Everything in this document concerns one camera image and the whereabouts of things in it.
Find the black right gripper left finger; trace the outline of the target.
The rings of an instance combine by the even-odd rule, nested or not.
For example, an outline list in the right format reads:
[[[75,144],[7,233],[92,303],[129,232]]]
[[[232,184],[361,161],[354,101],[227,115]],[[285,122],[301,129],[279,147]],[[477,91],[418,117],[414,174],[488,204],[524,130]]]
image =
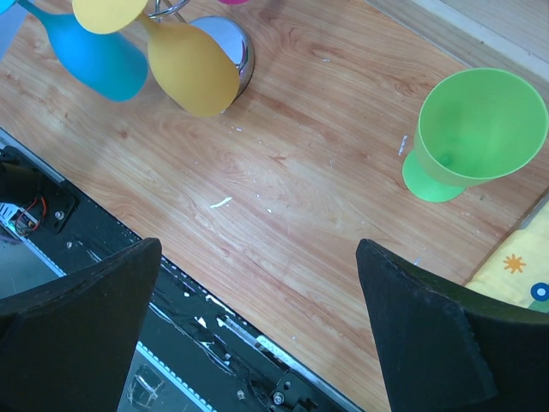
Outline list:
[[[162,255],[146,238],[1,300],[3,411],[114,411]]]

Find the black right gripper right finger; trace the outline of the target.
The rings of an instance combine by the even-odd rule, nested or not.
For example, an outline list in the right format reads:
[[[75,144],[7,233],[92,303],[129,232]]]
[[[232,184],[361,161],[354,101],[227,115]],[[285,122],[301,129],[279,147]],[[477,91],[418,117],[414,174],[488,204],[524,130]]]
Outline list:
[[[547,410],[544,313],[474,292],[371,239],[356,260],[392,410]]]

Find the green plastic wine glass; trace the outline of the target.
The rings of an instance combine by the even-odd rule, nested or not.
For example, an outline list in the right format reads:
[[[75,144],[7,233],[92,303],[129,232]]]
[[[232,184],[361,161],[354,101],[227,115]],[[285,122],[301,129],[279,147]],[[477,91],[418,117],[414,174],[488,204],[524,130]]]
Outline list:
[[[457,72],[420,108],[404,184],[421,200],[448,202],[526,166],[547,134],[546,103],[529,82],[495,68]]]

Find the blue plastic wine glass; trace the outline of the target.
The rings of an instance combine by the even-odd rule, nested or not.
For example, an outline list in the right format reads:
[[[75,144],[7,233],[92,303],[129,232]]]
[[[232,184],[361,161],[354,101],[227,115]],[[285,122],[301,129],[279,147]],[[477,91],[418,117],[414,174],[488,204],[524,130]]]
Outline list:
[[[57,60],[76,80],[116,102],[130,100],[141,91],[148,62],[122,34],[91,33],[74,14],[48,13],[29,1],[2,1],[1,12],[16,4],[41,22]]]

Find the pink plastic wine glass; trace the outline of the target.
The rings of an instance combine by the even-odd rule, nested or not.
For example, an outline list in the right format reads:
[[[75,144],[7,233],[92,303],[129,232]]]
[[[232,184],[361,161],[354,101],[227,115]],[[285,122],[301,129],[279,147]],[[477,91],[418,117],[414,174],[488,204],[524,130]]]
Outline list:
[[[248,1],[249,0],[219,0],[220,3],[231,5],[231,6],[247,3]]]

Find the orange plastic wine glass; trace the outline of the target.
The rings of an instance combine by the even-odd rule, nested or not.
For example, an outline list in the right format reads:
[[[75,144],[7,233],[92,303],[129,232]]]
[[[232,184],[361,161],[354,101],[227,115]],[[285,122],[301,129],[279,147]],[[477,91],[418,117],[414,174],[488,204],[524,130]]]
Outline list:
[[[140,22],[148,34],[148,62],[155,81],[185,111],[198,117],[224,112],[236,98],[234,62],[206,32],[188,23],[158,23],[146,1],[75,0],[72,9],[89,32],[115,33]]]

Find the wooden clothes rack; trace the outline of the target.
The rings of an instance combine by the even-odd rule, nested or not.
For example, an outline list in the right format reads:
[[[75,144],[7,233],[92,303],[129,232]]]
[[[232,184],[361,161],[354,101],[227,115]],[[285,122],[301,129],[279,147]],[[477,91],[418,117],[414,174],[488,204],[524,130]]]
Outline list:
[[[548,95],[547,1],[371,1],[469,67],[511,71]]]

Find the chrome wine glass rack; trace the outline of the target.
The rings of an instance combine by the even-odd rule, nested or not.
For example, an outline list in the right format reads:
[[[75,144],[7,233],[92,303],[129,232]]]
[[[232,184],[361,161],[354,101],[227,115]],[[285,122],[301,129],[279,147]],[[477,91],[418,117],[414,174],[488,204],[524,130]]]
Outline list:
[[[170,16],[187,23],[180,10],[188,1],[155,1],[154,12],[148,16],[158,23]],[[239,73],[239,89],[235,100],[245,91],[252,78],[256,54],[250,35],[234,20],[221,15],[208,15],[188,22],[212,37],[224,53],[232,60]]]

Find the yellow cartoon vehicle cloth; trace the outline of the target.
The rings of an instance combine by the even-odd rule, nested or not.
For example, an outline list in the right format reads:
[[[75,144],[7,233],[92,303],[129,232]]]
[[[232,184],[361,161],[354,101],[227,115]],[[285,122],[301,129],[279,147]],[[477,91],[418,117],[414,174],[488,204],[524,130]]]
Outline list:
[[[515,306],[548,312],[548,202],[503,241],[466,287]]]

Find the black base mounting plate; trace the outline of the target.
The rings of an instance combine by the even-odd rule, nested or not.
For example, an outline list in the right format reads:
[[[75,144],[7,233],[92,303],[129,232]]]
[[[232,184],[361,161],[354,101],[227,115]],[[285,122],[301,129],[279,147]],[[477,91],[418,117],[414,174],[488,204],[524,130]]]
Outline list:
[[[18,234],[65,273],[134,245],[136,233],[68,180],[10,144],[9,166],[44,177],[37,201],[18,207]],[[1,224],[1,294],[57,279]],[[353,411],[355,405],[253,325],[162,258],[121,396],[122,411]]]

